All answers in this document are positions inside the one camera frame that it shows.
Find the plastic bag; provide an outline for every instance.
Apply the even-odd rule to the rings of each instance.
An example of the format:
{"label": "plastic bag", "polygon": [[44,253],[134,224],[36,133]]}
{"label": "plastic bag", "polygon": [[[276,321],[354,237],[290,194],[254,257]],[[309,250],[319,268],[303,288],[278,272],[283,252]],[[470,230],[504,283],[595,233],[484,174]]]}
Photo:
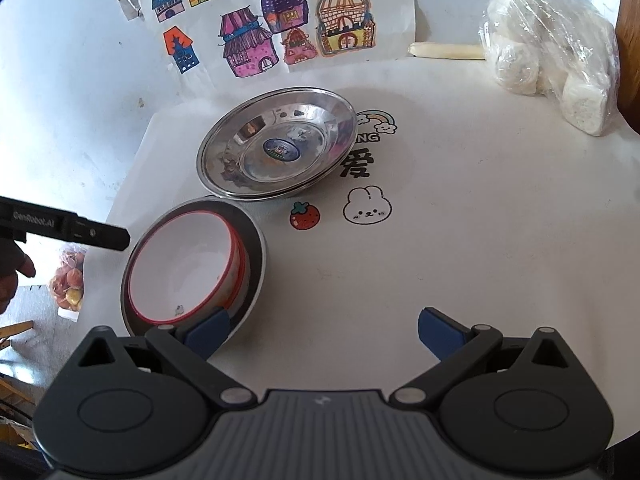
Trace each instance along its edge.
{"label": "plastic bag", "polygon": [[49,291],[60,308],[78,312],[84,296],[84,255],[86,249],[67,244],[60,254],[60,266],[49,282]]}
{"label": "plastic bag", "polygon": [[480,38],[496,81],[545,94],[564,118],[599,136],[617,111],[620,56],[613,25],[585,0],[489,0]]}

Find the wooden furniture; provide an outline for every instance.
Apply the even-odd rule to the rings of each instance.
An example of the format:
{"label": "wooden furniture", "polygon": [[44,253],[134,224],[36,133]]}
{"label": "wooden furniture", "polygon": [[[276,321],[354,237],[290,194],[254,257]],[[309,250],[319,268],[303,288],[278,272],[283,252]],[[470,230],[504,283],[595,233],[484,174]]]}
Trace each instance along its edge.
{"label": "wooden furniture", "polygon": [[620,49],[618,108],[636,132],[640,132],[640,0],[620,0],[616,25]]}
{"label": "wooden furniture", "polygon": [[[15,323],[0,328],[0,350],[11,346],[11,336],[21,334],[31,328],[33,328],[33,321],[23,321],[22,323]],[[20,391],[5,378],[2,378],[2,376],[0,376],[0,400],[3,401],[0,407],[8,410],[10,413],[13,411],[10,406],[15,406],[15,408],[21,412],[20,405],[22,403],[28,402],[29,404],[35,404],[30,396]]]}
{"label": "wooden furniture", "polygon": [[33,321],[23,321],[22,323],[15,323],[0,328],[0,350],[11,346],[11,340],[9,338],[12,335],[21,334],[30,328],[33,328]]}

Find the white bowl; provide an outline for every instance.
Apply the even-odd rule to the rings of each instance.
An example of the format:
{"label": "white bowl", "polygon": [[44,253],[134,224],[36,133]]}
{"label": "white bowl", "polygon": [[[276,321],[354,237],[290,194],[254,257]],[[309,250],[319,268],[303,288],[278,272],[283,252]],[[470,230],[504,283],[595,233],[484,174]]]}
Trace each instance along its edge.
{"label": "white bowl", "polygon": [[244,281],[244,250],[216,213],[191,211],[169,220],[132,262],[127,292],[133,310],[146,322],[164,324],[204,306],[229,308]]}

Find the table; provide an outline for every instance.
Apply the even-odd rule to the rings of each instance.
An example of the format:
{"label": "table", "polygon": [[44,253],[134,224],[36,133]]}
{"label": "table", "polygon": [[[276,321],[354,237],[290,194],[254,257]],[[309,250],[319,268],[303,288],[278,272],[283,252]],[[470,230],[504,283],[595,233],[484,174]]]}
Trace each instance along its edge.
{"label": "table", "polygon": [[[622,440],[640,430],[640,138],[622,118],[607,137],[587,136],[553,102],[510,94],[485,71],[482,62],[426,59],[343,66],[162,111],[108,222],[129,229],[133,247],[163,212],[205,196],[198,146],[244,99],[282,86],[333,89],[369,110],[363,131],[379,140],[367,133],[355,149],[369,150],[357,158],[373,158],[370,176],[339,168],[299,197],[245,206],[267,239],[267,275],[254,312],[210,362],[259,395],[388,395],[436,363],[416,334],[424,306],[509,336],[551,325],[603,392],[612,441]],[[372,186],[391,214],[348,221],[350,190],[374,196]],[[318,225],[293,228],[294,202],[315,205]],[[119,288],[128,254],[89,250],[79,339],[97,324],[126,335]]]}

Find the bag of fruit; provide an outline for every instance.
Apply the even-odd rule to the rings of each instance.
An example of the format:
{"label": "bag of fruit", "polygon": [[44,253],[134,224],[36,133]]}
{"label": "bag of fruit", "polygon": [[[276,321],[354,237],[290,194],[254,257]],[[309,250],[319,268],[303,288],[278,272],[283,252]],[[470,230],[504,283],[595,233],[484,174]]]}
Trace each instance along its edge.
{"label": "bag of fruit", "polygon": [[60,254],[60,266],[56,275],[49,282],[49,291],[58,306],[64,310],[78,312],[82,307],[84,296],[84,254],[86,248],[75,244],[67,244]]}

